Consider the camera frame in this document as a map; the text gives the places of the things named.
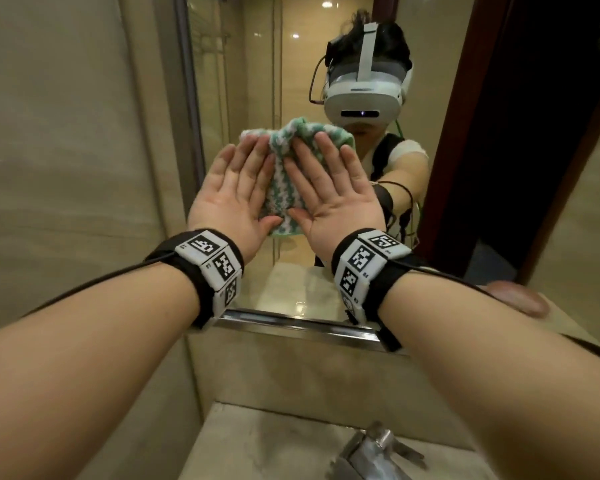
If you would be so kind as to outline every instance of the finger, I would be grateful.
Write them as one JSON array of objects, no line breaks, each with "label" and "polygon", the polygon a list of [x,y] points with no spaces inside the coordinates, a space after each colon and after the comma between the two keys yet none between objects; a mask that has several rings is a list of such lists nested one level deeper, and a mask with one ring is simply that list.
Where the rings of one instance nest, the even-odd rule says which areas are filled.
[{"label": "finger", "polygon": [[332,201],[338,196],[333,180],[322,167],[318,159],[313,156],[309,147],[304,144],[300,138],[294,138],[292,145],[300,161],[300,166],[304,170],[318,197],[323,202]]},{"label": "finger", "polygon": [[353,148],[348,144],[343,144],[340,149],[340,153],[342,154],[344,165],[349,172],[349,178],[351,179],[353,190],[359,194],[375,194],[373,188],[371,187],[371,182],[369,182],[367,174],[362,168],[362,162],[360,161],[360,158],[358,158],[358,155],[355,153]]},{"label": "finger", "polygon": [[304,200],[306,208],[309,209],[309,212],[314,213],[321,204],[318,193],[315,192],[312,184],[309,183],[309,180],[307,180],[304,174],[300,171],[295,161],[293,161],[291,158],[285,158],[284,165],[289,179],[291,179],[291,182],[300,194],[300,197],[302,197]]},{"label": "finger", "polygon": [[217,154],[216,158],[214,158],[214,161],[211,163],[211,167],[209,167],[207,176],[205,177],[204,182],[202,182],[202,187],[200,187],[200,192],[218,192],[218,190],[220,190],[222,182],[224,181],[224,173],[226,172],[227,167],[229,167],[229,162],[233,159],[234,154],[234,144],[228,144],[220,150],[220,153]]},{"label": "finger", "polygon": [[263,217],[258,221],[260,224],[260,231],[262,233],[262,237],[268,236],[275,227],[282,224],[282,217],[280,216],[267,216]]},{"label": "finger", "polygon": [[353,193],[349,172],[344,167],[340,151],[336,148],[336,145],[333,144],[329,135],[325,132],[316,133],[315,142],[318,144],[318,148],[320,148],[320,151],[324,155],[324,160],[327,162],[329,172],[331,172],[331,179],[333,180],[336,191],[340,195]]},{"label": "finger", "polygon": [[242,139],[238,146],[235,147],[235,154],[224,172],[224,180],[222,182],[222,186],[220,187],[220,192],[231,194],[236,193],[240,170],[242,170],[244,162],[247,160],[247,156],[253,150],[257,140],[257,135],[248,134]]},{"label": "finger", "polygon": [[269,155],[264,160],[264,164],[258,172],[255,187],[253,189],[253,192],[251,192],[251,197],[249,198],[249,209],[253,217],[258,217],[260,215],[260,211],[262,209],[262,206],[264,205],[264,200],[267,196],[267,189],[269,188],[269,184],[271,183],[275,167],[276,156]]},{"label": "finger", "polygon": [[249,200],[265,159],[269,154],[269,135],[258,138],[238,177],[238,198]]},{"label": "finger", "polygon": [[313,224],[311,214],[309,214],[309,212],[307,212],[305,209],[298,209],[297,207],[292,207],[287,211],[287,213],[298,223],[304,235],[309,235],[311,226]]}]

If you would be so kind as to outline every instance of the green and white towel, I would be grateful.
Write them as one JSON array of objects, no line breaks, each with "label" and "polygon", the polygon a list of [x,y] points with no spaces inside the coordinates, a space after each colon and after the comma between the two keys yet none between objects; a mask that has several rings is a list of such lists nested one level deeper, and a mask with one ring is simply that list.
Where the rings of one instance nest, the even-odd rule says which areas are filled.
[{"label": "green and white towel", "polygon": [[321,123],[308,123],[304,118],[291,120],[287,126],[280,130],[247,130],[243,131],[240,135],[240,140],[248,134],[271,135],[269,146],[271,147],[272,153],[276,156],[276,169],[267,192],[267,198],[262,213],[264,216],[277,215],[284,219],[280,226],[273,229],[272,235],[302,234],[302,230],[298,224],[287,215],[286,211],[291,207],[302,207],[305,209],[306,206],[302,197],[300,197],[300,194],[291,183],[291,179],[289,179],[282,160],[285,156],[296,158],[296,153],[291,147],[291,139],[297,136],[311,148],[318,161],[327,168],[324,157],[314,140],[315,134],[320,131],[327,133],[337,148],[341,147],[343,144],[348,144],[355,149],[353,135],[348,131],[338,128],[337,126],[323,125]]}]

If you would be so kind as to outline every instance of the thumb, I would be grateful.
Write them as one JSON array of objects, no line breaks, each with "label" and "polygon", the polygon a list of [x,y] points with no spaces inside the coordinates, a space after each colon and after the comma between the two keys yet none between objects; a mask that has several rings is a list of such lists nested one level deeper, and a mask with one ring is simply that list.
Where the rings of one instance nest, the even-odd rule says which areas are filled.
[{"label": "thumb", "polygon": [[268,236],[274,227],[282,224],[282,217],[279,216],[267,216],[261,218],[258,223],[260,224],[260,231],[263,236]]},{"label": "thumb", "polygon": [[313,224],[311,214],[309,214],[309,212],[307,212],[305,209],[298,209],[297,207],[288,209],[287,213],[298,223],[300,229],[302,229],[302,232],[304,232],[304,235],[309,235],[309,231],[311,231],[311,225]]}]

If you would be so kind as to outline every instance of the shoulder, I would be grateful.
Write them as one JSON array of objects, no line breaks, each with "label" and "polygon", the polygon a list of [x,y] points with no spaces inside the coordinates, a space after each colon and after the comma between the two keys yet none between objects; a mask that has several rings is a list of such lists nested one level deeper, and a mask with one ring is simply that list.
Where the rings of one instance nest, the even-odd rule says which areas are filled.
[{"label": "shoulder", "polygon": [[407,153],[421,153],[424,157],[429,161],[429,156],[424,151],[424,148],[417,142],[412,139],[406,139],[398,143],[394,149],[392,149],[391,154],[389,154],[389,163],[395,163],[399,160],[403,155]]}]

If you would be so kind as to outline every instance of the white t-shirt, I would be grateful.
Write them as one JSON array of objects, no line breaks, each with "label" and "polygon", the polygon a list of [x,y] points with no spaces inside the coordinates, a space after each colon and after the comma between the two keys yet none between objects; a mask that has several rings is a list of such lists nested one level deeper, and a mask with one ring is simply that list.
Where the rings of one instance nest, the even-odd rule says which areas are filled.
[{"label": "white t-shirt", "polygon": [[[373,165],[374,153],[376,151],[377,146],[380,144],[380,141],[382,141],[382,139],[380,139],[375,145],[373,145],[371,150],[369,150],[369,152],[362,159],[362,168],[365,169],[365,173],[367,174],[368,177],[371,177],[371,174],[374,171],[374,165]],[[429,160],[429,156],[427,155],[426,151],[424,151],[424,149],[421,147],[421,145],[419,143],[415,142],[412,139],[407,139],[407,140],[401,141],[400,143],[395,145],[395,148],[389,154],[389,161],[384,169],[384,173],[391,171],[393,164],[396,161],[398,161],[398,159],[400,159],[401,156],[403,156],[405,153],[411,153],[411,152],[423,153],[424,156],[427,157],[427,160]]]}]

